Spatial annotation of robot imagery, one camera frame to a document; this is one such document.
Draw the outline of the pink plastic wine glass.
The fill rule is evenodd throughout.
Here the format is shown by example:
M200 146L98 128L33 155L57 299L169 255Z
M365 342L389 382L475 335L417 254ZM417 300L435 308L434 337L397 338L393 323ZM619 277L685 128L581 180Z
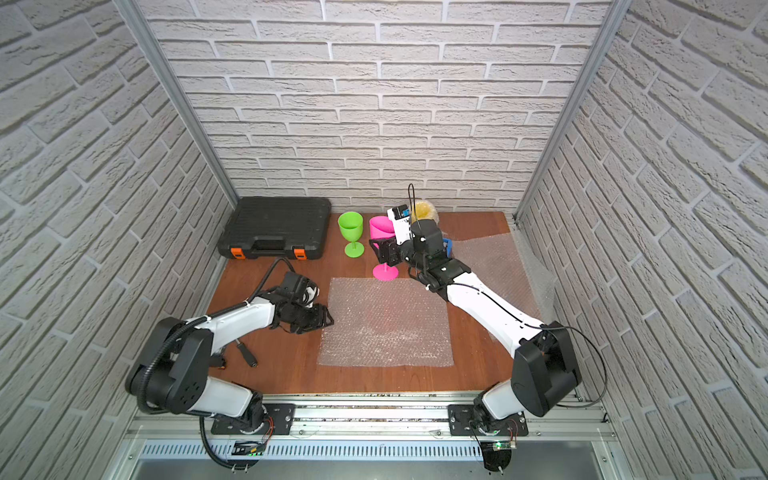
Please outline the pink plastic wine glass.
M399 275L398 268L389 265L389 245L394 238L394 226L388 217L374 216L369 220L369 244L378 261L372 273L377 280L383 282L392 281Z

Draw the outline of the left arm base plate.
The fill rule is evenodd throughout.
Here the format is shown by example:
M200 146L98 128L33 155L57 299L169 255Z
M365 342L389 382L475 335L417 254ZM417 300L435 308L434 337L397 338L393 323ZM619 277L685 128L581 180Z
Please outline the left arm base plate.
M217 415L211 433L214 435L287 435L293 424L293 403L258 403L238 418Z

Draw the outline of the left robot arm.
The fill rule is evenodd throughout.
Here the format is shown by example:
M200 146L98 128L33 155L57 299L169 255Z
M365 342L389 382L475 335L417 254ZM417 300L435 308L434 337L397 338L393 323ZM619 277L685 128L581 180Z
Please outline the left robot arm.
M125 380L125 390L146 414L208 414L245 418L257 394L209 375L219 349L261 329L286 324L295 334L334 324L328 308L273 292L212 315L159 321Z

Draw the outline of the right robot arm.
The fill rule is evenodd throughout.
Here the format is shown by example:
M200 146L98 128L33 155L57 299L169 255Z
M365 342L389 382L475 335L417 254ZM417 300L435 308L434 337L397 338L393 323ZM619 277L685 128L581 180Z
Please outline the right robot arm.
M542 417L581 383L565 326L546 324L493 292L469 266L448 255L434 220L413 220L404 205L389 210L387 216L394 235L370 242L378 261L390 266L405 263L412 279L469 314L513 358L511 378L475 398L477 426L488 429L523 411Z

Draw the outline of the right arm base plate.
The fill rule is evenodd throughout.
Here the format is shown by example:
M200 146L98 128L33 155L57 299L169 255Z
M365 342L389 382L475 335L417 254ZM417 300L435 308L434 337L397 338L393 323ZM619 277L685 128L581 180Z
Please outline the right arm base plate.
M478 407L468 404L449 404L447 406L448 426L452 437L476 436L480 439L519 438L529 435L526 417L523 412L513 413L498 420L480 413Z

